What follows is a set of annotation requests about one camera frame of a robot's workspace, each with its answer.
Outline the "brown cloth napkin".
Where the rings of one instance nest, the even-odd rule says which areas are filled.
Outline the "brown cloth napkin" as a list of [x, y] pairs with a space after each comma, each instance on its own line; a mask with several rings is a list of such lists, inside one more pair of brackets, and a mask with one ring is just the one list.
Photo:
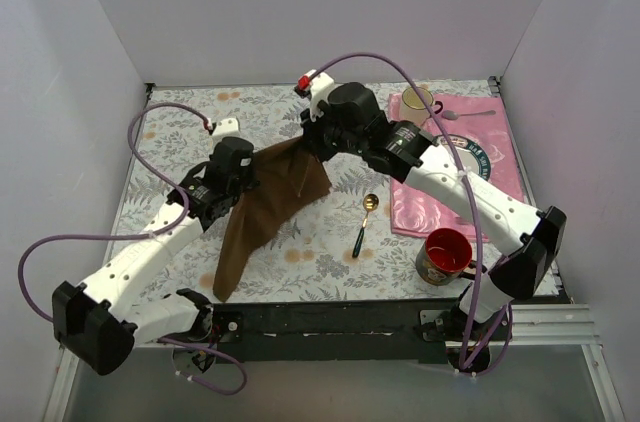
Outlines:
[[331, 188], [323, 164], [300, 137], [260, 150], [253, 165], [258, 186], [245, 192], [234, 206], [215, 272], [213, 295], [221, 302], [237, 288], [252, 253]]

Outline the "gold spoon teal handle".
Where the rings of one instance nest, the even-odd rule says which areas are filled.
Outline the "gold spoon teal handle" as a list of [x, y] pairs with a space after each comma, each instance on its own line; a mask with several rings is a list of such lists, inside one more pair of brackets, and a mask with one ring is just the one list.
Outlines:
[[379, 198], [376, 194], [369, 193], [364, 197], [363, 207], [365, 210], [365, 217], [362, 221], [358, 236], [353, 246], [353, 250], [351, 254], [353, 259], [357, 259], [360, 255], [369, 216], [373, 211], [375, 211], [378, 208], [378, 206], [379, 206]]

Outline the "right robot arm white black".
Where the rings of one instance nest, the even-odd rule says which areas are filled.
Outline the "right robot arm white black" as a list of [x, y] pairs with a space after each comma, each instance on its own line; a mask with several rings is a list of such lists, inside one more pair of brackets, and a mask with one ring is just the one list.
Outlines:
[[452, 325], [460, 337], [479, 337], [503, 306], [534, 295], [559, 252], [567, 222], [563, 211], [521, 203], [460, 170], [447, 145], [412, 122], [388, 120], [374, 93], [358, 82], [302, 78], [295, 91], [310, 102], [301, 114], [303, 138], [320, 161], [338, 153], [361, 157], [372, 170], [478, 223], [502, 254], [459, 299]]

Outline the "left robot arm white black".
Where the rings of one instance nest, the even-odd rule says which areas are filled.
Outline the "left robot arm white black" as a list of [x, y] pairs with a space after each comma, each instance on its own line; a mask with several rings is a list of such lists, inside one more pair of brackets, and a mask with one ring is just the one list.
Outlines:
[[147, 284], [187, 245], [224, 217], [240, 196], [257, 186], [253, 145], [222, 138], [209, 159], [193, 167], [172, 191], [140, 239], [78, 285], [61, 283], [52, 295], [54, 336], [97, 374], [115, 371], [132, 350], [164, 336], [207, 341], [213, 304], [180, 289], [140, 305]]

